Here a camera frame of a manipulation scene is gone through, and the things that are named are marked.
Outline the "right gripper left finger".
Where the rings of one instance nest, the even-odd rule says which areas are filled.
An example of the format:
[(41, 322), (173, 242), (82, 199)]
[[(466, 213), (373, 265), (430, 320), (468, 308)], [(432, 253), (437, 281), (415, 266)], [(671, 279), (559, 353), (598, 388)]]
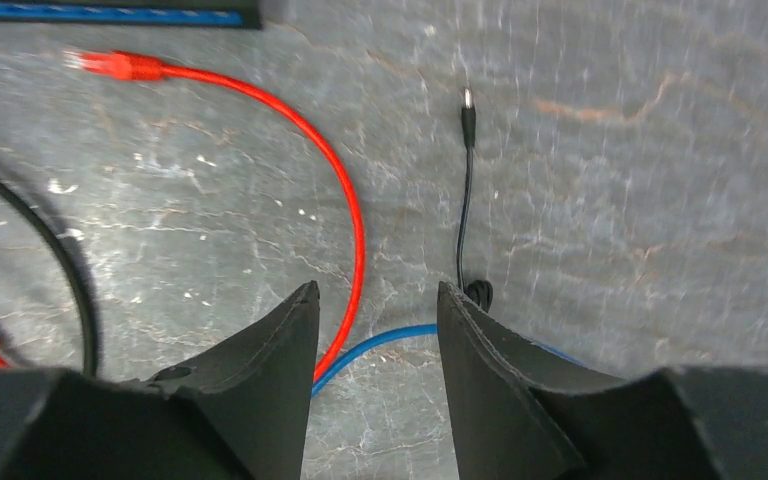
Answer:
[(145, 380), (0, 369), (0, 479), (296, 479), (319, 333), (308, 282)]

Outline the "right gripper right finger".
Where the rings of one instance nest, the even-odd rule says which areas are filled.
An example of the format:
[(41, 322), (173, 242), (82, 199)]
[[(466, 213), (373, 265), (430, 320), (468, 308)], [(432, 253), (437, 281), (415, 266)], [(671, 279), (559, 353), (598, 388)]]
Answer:
[(449, 283), (437, 327), (463, 479), (768, 479), (768, 366), (617, 378), (520, 336)]

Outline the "black network switch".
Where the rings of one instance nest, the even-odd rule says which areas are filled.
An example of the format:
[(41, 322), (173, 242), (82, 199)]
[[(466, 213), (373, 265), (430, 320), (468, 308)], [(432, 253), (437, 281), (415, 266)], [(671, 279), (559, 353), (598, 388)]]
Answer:
[(0, 1), (0, 22), (260, 30), (257, 1)]

